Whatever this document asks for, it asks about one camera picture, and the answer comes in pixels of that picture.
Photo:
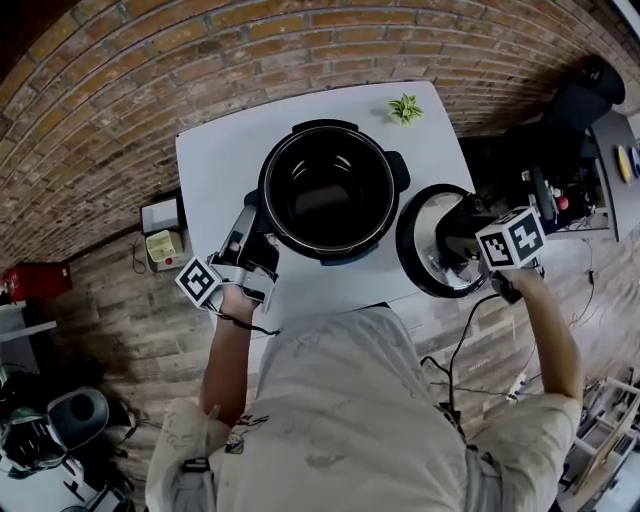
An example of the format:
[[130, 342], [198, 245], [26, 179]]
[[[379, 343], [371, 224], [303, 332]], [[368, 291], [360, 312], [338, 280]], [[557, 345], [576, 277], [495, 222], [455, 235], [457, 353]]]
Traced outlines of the person's left forearm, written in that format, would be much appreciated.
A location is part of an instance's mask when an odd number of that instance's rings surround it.
[[246, 408], [251, 334], [219, 318], [204, 372], [200, 407], [205, 415], [217, 411], [219, 421], [233, 427]]

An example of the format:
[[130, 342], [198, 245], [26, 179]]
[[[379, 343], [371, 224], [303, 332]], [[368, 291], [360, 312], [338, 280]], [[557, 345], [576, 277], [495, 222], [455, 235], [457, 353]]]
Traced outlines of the black pressure cooker pot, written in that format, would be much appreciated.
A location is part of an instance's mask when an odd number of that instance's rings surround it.
[[258, 229], [323, 265], [356, 261], [390, 229], [411, 179], [397, 151], [347, 121], [299, 123], [267, 155], [254, 191]]

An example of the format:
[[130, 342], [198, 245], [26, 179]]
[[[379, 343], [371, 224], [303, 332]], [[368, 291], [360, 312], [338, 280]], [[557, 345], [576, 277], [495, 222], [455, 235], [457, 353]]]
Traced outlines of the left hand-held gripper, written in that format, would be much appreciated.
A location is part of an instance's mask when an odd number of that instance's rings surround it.
[[206, 260], [193, 257], [176, 277], [176, 284], [195, 307], [218, 312], [222, 287], [233, 284], [258, 302], [263, 313], [269, 310], [280, 253], [273, 235], [256, 234], [257, 219], [257, 208], [245, 205], [226, 245]]

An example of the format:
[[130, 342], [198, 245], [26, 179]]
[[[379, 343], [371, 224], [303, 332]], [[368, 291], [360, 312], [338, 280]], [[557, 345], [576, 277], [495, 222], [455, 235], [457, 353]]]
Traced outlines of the red metal box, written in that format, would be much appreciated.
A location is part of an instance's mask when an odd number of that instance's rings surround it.
[[62, 263], [19, 263], [2, 281], [13, 302], [54, 298], [72, 289], [69, 267]]

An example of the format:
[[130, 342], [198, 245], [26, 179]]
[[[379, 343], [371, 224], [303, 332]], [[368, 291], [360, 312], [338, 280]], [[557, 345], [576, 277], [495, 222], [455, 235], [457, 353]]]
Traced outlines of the person's right forearm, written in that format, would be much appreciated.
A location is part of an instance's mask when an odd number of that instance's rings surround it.
[[535, 269], [506, 272], [522, 295], [533, 330], [544, 392], [583, 402], [584, 375], [578, 346], [560, 309]]

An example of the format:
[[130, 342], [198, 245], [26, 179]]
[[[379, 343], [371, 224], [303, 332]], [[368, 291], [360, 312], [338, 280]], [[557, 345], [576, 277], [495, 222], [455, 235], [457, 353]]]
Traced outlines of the white wooden rack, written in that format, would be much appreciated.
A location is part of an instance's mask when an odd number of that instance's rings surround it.
[[587, 387], [578, 432], [565, 459], [557, 500], [588, 512], [640, 446], [640, 384], [607, 377]]

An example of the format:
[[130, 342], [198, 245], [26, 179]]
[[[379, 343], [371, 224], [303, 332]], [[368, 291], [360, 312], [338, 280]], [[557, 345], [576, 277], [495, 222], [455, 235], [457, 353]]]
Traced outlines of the yellow round plate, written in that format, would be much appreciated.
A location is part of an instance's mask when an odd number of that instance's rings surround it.
[[627, 151], [622, 145], [617, 145], [615, 154], [621, 179], [625, 184], [629, 185], [634, 179], [634, 172]]

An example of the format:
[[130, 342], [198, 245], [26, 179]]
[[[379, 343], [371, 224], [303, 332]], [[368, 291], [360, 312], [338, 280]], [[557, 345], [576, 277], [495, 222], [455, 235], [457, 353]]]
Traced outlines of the black desk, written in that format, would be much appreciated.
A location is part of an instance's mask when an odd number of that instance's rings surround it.
[[610, 225], [620, 242], [640, 223], [640, 179], [632, 177], [631, 183], [625, 183], [617, 158], [619, 147], [629, 154], [636, 140], [627, 118], [616, 111], [598, 119], [591, 131], [599, 152]]

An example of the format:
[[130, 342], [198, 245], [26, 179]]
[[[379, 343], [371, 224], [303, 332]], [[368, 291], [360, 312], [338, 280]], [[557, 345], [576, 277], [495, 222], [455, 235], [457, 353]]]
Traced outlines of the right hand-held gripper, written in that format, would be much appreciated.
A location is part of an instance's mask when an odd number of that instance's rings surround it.
[[545, 234], [539, 215], [533, 207], [517, 207], [478, 230], [477, 214], [458, 212], [454, 215], [452, 245], [463, 247], [456, 252], [447, 246], [436, 245], [435, 279], [479, 280], [487, 277], [499, 296], [509, 304], [517, 303], [521, 293], [504, 272], [541, 265]]

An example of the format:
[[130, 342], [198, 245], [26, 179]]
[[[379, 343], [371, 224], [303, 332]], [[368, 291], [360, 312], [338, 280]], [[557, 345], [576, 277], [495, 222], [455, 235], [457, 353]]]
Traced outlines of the small green plant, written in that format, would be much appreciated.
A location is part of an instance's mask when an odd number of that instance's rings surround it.
[[416, 96], [403, 93], [399, 99], [388, 102], [390, 117], [400, 125], [409, 125], [420, 119], [424, 111], [418, 106]]

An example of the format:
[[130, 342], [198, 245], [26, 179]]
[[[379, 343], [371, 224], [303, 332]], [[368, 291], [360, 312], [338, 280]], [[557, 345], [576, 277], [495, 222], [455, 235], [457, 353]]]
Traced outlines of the black pressure cooker lid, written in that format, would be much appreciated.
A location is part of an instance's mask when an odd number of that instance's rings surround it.
[[395, 229], [396, 252], [409, 280], [422, 292], [447, 299], [464, 298], [478, 291], [487, 277], [479, 280], [436, 280], [438, 250], [452, 245], [452, 220], [456, 213], [479, 216], [479, 230], [495, 217], [475, 194], [453, 184], [436, 184], [416, 193], [403, 207]]

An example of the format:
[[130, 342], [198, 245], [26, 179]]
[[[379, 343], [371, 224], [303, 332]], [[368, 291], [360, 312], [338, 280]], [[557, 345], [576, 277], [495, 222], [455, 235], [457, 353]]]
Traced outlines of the black cart with bottles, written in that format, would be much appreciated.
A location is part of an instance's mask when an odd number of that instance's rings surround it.
[[[580, 233], [587, 238], [603, 236], [610, 225], [603, 185], [595, 164], [570, 172], [546, 172], [536, 166], [521, 173], [529, 205], [539, 215], [547, 235]], [[560, 210], [557, 198], [565, 196], [569, 207]]]

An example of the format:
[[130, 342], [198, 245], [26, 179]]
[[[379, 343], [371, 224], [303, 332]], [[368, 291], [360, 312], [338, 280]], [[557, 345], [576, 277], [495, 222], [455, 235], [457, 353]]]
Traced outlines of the person's beige shirt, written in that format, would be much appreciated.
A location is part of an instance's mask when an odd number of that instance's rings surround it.
[[548, 512], [580, 404], [542, 394], [470, 441], [445, 417], [388, 308], [293, 325], [233, 427], [173, 401], [149, 512]]

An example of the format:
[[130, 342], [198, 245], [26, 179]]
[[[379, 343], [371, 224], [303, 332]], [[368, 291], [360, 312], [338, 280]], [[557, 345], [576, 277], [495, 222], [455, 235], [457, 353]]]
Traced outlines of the white desk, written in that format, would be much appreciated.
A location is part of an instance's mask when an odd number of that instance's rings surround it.
[[16, 339], [28, 338], [57, 327], [56, 321], [27, 327], [23, 317], [23, 310], [25, 308], [25, 301], [0, 305], [0, 344]]

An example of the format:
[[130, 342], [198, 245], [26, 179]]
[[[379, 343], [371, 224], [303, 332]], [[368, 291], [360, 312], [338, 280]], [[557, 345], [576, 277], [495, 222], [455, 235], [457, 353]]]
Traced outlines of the cream box with red button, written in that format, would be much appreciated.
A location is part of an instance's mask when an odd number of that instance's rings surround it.
[[145, 248], [150, 269], [158, 272], [184, 252], [184, 243], [179, 231], [165, 229], [146, 235]]

